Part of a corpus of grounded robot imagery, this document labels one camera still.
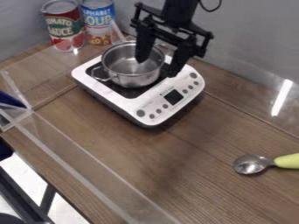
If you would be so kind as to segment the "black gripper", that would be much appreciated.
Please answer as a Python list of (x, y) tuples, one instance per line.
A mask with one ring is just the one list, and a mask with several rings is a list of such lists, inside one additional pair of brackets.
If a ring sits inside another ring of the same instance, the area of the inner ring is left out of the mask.
[[(157, 39), (178, 46), (169, 69), (170, 77), (176, 77), (184, 70), (190, 57), (205, 57), (209, 43), (214, 39), (214, 34), (193, 22), (198, 6), (212, 12), (202, 0), (165, 0), (161, 10), (142, 2), (135, 4), (131, 26), (137, 32), (137, 61), (145, 63), (149, 60)], [(177, 32), (185, 32), (193, 38), (185, 40), (176, 35)]]

